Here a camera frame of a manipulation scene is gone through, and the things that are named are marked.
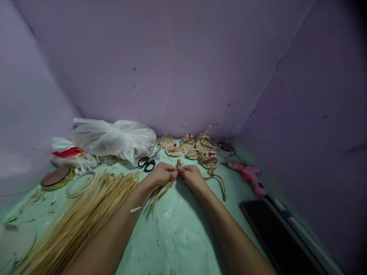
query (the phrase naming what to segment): forearm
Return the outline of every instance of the forearm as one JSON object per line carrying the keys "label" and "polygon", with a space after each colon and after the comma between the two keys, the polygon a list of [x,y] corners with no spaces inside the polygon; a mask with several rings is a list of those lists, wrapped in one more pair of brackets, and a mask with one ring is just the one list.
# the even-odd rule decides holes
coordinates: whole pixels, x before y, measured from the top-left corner
{"label": "forearm", "polygon": [[115,274],[141,213],[130,210],[144,206],[153,191],[147,180],[139,183],[64,274]]}
{"label": "forearm", "polygon": [[275,274],[217,196],[208,189],[199,192],[198,197],[213,224],[231,274]]}

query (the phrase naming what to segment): white plastic bag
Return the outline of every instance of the white plastic bag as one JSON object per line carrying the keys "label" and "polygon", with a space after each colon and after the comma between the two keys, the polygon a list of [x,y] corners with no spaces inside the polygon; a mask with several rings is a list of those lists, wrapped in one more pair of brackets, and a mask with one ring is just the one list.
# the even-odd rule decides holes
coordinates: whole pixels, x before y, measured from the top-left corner
{"label": "white plastic bag", "polygon": [[52,141],[51,161],[57,165],[70,165],[80,168],[82,172],[97,166],[97,159],[75,146],[63,137],[54,137]]}
{"label": "white plastic bag", "polygon": [[138,160],[150,156],[156,145],[156,132],[135,121],[74,118],[73,143],[97,156],[114,155],[138,166]]}

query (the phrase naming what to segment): glue gun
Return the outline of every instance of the glue gun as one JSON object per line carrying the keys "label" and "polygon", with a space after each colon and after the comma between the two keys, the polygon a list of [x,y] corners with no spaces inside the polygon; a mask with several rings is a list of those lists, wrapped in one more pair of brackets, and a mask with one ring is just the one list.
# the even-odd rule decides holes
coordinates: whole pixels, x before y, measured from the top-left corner
{"label": "glue gun", "polygon": [[253,192],[258,197],[266,196],[266,189],[262,185],[257,175],[260,173],[260,168],[250,165],[244,165],[239,162],[221,162],[221,164],[241,172],[244,180],[250,180],[253,186]]}

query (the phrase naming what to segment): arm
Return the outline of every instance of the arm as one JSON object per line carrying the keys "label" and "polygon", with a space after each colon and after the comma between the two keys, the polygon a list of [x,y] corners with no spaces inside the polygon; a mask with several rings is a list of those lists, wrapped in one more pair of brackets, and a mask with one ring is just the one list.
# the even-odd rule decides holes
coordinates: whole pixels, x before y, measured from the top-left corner
{"label": "arm", "polygon": [[106,224],[86,244],[63,275],[71,274],[115,274],[142,211],[130,210],[144,206],[150,195],[160,186],[175,179],[171,172],[175,167],[159,163],[123,201]]}
{"label": "arm", "polygon": [[224,251],[229,270],[235,274],[276,274],[250,238],[206,184],[199,168],[179,168],[180,175],[203,203]]}

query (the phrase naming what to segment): lavender wall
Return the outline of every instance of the lavender wall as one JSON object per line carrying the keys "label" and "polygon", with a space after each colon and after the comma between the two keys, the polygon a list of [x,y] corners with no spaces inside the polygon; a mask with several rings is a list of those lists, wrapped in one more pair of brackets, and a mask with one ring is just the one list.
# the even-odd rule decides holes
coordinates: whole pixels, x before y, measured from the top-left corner
{"label": "lavender wall", "polygon": [[318,0],[242,130],[350,274],[362,273],[367,247],[367,55],[356,16]]}
{"label": "lavender wall", "polygon": [[51,168],[53,136],[72,130],[76,108],[50,74],[13,2],[0,0],[0,210]]}
{"label": "lavender wall", "polygon": [[314,1],[15,2],[85,117],[180,137],[242,128]]}

